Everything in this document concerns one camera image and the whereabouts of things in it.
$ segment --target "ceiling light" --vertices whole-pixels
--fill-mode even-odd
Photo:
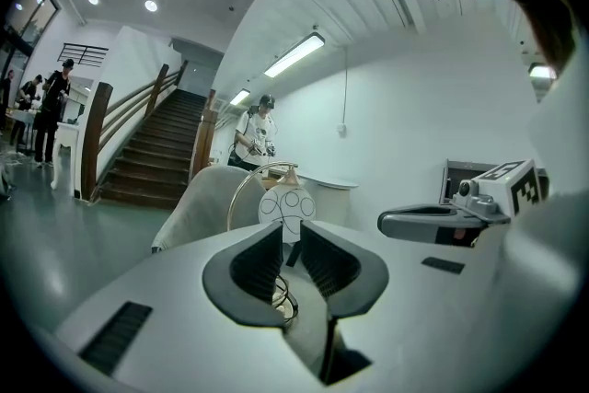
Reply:
[[[245,88],[241,89],[241,92],[239,92],[236,97],[231,100],[231,105],[237,105],[239,102],[241,102],[245,97],[247,97],[249,95],[249,90],[246,90]]]
[[[532,64],[529,74],[537,79],[556,79],[556,71],[547,65]]]
[[[145,2],[145,8],[150,12],[155,12],[157,10],[157,4],[153,0],[148,0]]]
[[[305,39],[297,43],[290,51],[286,52],[278,59],[264,74],[268,77],[276,77],[284,69],[292,66],[305,56],[320,48],[325,44],[325,40],[318,33],[312,33]]]

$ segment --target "black cap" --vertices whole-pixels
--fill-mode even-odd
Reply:
[[[262,95],[260,99],[260,105],[264,107],[268,107],[269,109],[274,109],[274,97],[272,95]]]

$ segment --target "person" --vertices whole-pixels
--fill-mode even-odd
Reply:
[[[2,86],[0,87],[0,136],[2,136],[2,130],[4,130],[4,127],[6,126],[6,109],[8,108],[10,86],[14,76],[15,72],[10,69],[10,71],[8,71],[8,76],[2,81]]]
[[[269,157],[276,156],[272,143],[274,123],[270,111],[274,109],[274,97],[264,95],[258,107],[244,111],[236,127],[234,152],[229,157],[229,166],[256,170],[268,164]]]
[[[53,140],[57,131],[57,122],[59,121],[62,106],[67,100],[70,93],[69,75],[74,69],[74,61],[66,60],[62,66],[62,72],[55,71],[52,76],[43,84],[43,90],[46,90],[45,98],[40,106],[40,112],[35,117],[35,126],[37,128],[37,138],[35,139],[35,162],[37,168],[43,166],[43,141],[47,133],[47,144],[45,146],[45,163],[53,166]]]
[[[37,95],[37,86],[40,84],[42,79],[43,78],[39,74],[33,80],[28,81],[27,84],[20,88],[18,91],[18,96],[20,98],[18,101],[19,110],[30,110],[32,107],[32,101],[40,99],[40,97]],[[25,128],[25,123],[22,121],[15,121],[15,124],[12,128],[12,133],[10,134],[10,145],[15,143],[15,138],[17,138],[18,142],[20,143],[20,132],[24,132]]]

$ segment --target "gray floor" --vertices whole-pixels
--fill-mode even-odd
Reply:
[[[11,200],[0,202],[0,266],[21,316],[53,331],[87,297],[149,256],[171,212],[87,205],[67,193],[67,153],[64,178],[52,191],[52,169],[37,169],[11,151],[6,136],[0,138],[0,161],[8,162],[17,185]]]

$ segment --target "white chair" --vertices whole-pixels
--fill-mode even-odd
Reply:
[[[246,170],[229,166],[213,166],[199,172],[157,233],[152,252],[224,233],[229,204],[247,175]],[[232,229],[260,222],[258,207],[265,192],[257,179],[244,188],[237,199]]]

